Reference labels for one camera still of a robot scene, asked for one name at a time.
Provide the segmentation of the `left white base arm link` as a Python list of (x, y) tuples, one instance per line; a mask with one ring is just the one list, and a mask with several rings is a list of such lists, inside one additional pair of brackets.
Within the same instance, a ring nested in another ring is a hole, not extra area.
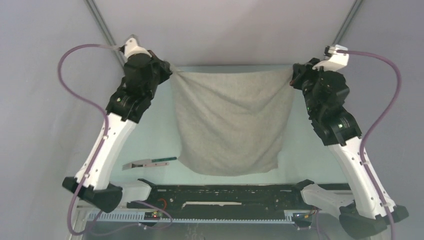
[(142, 178), (128, 182), (114, 182), (113, 184), (122, 188), (120, 204), (145, 201), (150, 196), (152, 189), (156, 186), (154, 183)]

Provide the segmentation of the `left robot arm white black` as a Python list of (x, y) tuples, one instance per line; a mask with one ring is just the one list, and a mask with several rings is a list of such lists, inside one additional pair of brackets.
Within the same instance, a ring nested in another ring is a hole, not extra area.
[(77, 174), (62, 182), (73, 193), (70, 211), (78, 199), (105, 213), (134, 201), (145, 208), (153, 208), (158, 202), (158, 194), (146, 181), (112, 183), (110, 177), (124, 143), (151, 106), (158, 85), (168, 80), (172, 71), (170, 64), (152, 50), (125, 56), (124, 77), (107, 107), (101, 110), (104, 122), (91, 153)]

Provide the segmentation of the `right white base arm link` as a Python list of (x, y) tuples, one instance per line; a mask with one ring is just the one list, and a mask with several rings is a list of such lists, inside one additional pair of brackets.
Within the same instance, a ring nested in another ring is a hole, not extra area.
[(306, 205), (317, 207), (338, 220), (341, 215), (340, 208), (354, 203), (352, 195), (336, 194), (308, 179), (296, 183), (292, 187), (292, 192), (296, 193)]

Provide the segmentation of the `grey cloth napkin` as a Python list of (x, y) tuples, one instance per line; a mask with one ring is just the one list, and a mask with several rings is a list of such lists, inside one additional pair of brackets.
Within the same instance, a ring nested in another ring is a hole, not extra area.
[(179, 161), (208, 176), (276, 169), (294, 100), (292, 75), (288, 67), (244, 73), (175, 69), (170, 83)]

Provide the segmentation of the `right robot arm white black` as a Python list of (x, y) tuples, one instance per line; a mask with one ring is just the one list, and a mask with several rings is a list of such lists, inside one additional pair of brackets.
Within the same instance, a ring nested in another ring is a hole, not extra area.
[(292, 67), (290, 85), (302, 92), (314, 132), (340, 165), (352, 198), (344, 199), (310, 180), (297, 185), (291, 204), (297, 209), (311, 205), (338, 219), (353, 239), (379, 239), (391, 222), (409, 216), (384, 190), (366, 154), (361, 150), (362, 132), (344, 103), (350, 89), (345, 77), (328, 63), (312, 58)]

